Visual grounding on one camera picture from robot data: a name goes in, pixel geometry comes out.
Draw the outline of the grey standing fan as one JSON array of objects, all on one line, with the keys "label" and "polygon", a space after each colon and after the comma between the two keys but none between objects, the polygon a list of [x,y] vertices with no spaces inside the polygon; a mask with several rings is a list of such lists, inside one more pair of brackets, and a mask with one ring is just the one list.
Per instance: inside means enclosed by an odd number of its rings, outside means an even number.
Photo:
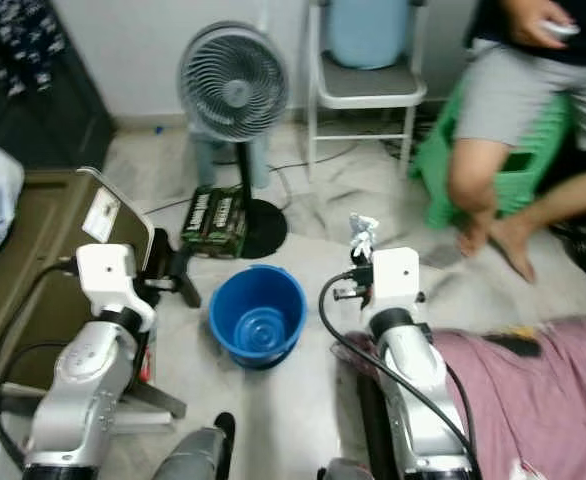
[{"label": "grey standing fan", "polygon": [[248,228],[243,259],[265,259],[288,236],[283,212],[255,197],[269,186],[270,134],[289,99],[284,61],[266,33],[239,20],[203,27],[179,63],[180,105],[197,140],[210,148],[230,147],[246,193]]}]

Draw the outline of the green plastic stool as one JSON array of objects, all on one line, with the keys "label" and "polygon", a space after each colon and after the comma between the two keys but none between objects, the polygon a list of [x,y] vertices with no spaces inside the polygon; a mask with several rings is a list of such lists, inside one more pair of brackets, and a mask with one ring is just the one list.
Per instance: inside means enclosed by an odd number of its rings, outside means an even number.
[{"label": "green plastic stool", "polygon": [[[463,216],[447,193],[448,163],[452,159],[462,96],[463,84],[458,83],[450,93],[447,104],[440,110],[433,128],[417,147],[409,169],[413,178],[424,183],[430,198],[426,223],[434,229],[458,223]],[[555,93],[549,104],[532,120],[503,169],[494,177],[500,214],[520,211],[534,201],[536,188],[543,182],[564,141],[568,140],[573,125],[575,108],[571,99],[567,93]]]}]

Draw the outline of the light blue container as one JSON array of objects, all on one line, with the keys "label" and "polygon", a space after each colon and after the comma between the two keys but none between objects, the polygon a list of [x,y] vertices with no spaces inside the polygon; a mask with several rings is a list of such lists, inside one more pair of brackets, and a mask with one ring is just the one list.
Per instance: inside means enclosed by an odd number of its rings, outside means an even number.
[{"label": "light blue container", "polygon": [[331,58],[344,68],[393,67],[407,55],[409,0],[329,0],[325,40]]}]

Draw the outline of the grey left robot leg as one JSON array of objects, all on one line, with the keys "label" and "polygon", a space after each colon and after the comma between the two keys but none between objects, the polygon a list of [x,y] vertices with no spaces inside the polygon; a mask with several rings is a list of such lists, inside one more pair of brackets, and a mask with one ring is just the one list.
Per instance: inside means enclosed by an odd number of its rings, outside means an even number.
[{"label": "grey left robot leg", "polygon": [[152,480],[228,480],[234,442],[235,417],[232,412],[220,412],[211,428],[185,435]]}]

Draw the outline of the white paper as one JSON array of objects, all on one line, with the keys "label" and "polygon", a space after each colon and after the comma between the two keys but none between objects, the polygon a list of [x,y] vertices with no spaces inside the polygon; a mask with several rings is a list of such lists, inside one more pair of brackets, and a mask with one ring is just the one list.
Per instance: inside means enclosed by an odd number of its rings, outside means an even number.
[{"label": "white paper", "polygon": [[353,265],[371,264],[379,221],[358,212],[352,212],[349,224],[352,229],[351,260]]}]

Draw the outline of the white folding chair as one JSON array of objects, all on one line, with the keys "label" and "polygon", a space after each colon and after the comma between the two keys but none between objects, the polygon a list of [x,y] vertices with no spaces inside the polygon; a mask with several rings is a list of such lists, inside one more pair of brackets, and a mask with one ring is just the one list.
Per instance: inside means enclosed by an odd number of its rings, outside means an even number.
[{"label": "white folding chair", "polygon": [[[426,26],[427,5],[430,0],[395,0],[393,9],[383,12],[398,20],[399,46],[397,59],[390,65],[376,69],[349,68],[331,54],[326,54],[326,32],[334,26],[329,12],[349,0],[308,0],[306,17],[306,83],[305,159],[308,174],[320,163],[317,146],[322,141],[340,140],[398,140],[398,175],[407,177],[415,146],[415,122],[418,106],[427,95],[427,84],[422,77],[424,41],[422,29]],[[320,134],[319,110],[404,110],[401,131],[374,134]]]}]

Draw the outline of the person in grey shorts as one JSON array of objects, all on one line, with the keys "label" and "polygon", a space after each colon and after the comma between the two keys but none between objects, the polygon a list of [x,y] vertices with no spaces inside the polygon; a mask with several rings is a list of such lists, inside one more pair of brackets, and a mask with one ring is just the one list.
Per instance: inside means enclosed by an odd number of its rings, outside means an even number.
[{"label": "person in grey shorts", "polygon": [[517,44],[502,0],[477,5],[447,178],[450,201],[467,216],[459,229],[459,251],[471,256],[490,244],[529,283],[536,280],[529,256],[532,234],[586,214],[586,172],[507,218],[497,214],[494,177],[555,93],[567,93],[575,106],[578,147],[586,152],[586,0],[553,1],[581,28],[563,49]]}]

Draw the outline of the light blue plastic stool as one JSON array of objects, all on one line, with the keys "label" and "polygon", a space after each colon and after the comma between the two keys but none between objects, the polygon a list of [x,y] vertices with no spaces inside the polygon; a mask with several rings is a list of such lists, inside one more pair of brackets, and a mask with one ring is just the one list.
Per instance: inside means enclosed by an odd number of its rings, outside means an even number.
[{"label": "light blue plastic stool", "polygon": [[[243,164],[247,165],[249,179],[252,180],[252,187],[255,189],[264,189],[270,184],[267,154],[271,137],[273,133],[267,133],[248,142],[248,154]],[[198,127],[197,123],[189,124],[189,141],[201,186],[212,186],[216,183],[215,166],[234,165],[241,160],[238,155],[241,150],[234,143],[215,140]]]}]

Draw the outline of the white remote controller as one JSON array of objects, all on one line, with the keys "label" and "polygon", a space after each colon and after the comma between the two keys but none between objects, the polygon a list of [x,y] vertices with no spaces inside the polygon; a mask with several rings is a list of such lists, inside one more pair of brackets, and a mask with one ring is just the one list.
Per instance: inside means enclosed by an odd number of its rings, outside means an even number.
[{"label": "white remote controller", "polygon": [[553,20],[541,20],[539,28],[543,29],[550,38],[557,42],[567,42],[569,38],[575,37],[581,28],[576,23],[559,24],[553,22]]}]

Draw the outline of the grey robot leg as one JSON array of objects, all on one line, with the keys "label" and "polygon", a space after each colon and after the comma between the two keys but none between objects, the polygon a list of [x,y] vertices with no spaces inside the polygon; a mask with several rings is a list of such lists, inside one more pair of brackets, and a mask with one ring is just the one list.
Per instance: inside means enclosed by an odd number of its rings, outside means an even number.
[{"label": "grey robot leg", "polygon": [[235,417],[232,412],[220,412],[211,428],[185,435],[152,480],[228,480],[234,442]]},{"label": "grey robot leg", "polygon": [[334,458],[317,471],[316,480],[375,480],[375,477],[361,462]]}]

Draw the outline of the small flat black object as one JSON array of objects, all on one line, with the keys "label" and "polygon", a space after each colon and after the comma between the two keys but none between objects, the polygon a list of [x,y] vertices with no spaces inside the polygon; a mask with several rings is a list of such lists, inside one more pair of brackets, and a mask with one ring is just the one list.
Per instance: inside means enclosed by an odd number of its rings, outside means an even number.
[{"label": "small flat black object", "polygon": [[511,352],[512,355],[523,358],[540,357],[543,348],[534,335],[520,335],[514,333],[488,334],[482,337],[486,342],[495,344]]}]

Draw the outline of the person's hand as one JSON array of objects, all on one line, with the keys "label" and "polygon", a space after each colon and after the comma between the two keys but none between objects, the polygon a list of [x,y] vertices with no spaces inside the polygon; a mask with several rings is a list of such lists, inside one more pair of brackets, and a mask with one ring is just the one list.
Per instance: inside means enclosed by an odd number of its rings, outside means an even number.
[{"label": "person's hand", "polygon": [[544,23],[572,26],[573,19],[553,0],[500,0],[511,19],[511,33],[517,44],[540,49],[563,49],[563,42],[554,37]]}]

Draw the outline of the blue plastic bucket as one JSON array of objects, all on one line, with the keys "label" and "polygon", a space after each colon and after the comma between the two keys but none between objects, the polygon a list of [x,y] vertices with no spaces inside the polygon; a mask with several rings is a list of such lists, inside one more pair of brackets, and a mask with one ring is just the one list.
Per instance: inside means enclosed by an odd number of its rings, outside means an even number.
[{"label": "blue plastic bucket", "polygon": [[230,276],[212,293],[207,323],[234,364],[267,370],[296,347],[307,312],[305,289],[288,270],[255,264]]}]

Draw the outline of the dark printed clothing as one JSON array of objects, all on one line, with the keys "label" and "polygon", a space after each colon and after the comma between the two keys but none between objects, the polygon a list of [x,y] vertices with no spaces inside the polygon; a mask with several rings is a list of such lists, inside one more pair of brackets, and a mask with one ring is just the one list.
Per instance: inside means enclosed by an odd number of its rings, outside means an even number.
[{"label": "dark printed clothing", "polygon": [[0,0],[0,84],[8,96],[49,90],[54,60],[66,49],[49,0]]}]

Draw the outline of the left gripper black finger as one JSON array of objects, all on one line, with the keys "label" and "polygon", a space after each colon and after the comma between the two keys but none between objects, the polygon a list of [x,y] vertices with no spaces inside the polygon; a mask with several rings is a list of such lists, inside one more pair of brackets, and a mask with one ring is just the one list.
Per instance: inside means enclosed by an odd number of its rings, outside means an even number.
[{"label": "left gripper black finger", "polygon": [[188,274],[189,260],[194,253],[192,248],[180,248],[173,255],[173,284],[175,291],[183,298],[189,308],[200,308],[202,305],[201,294]]}]

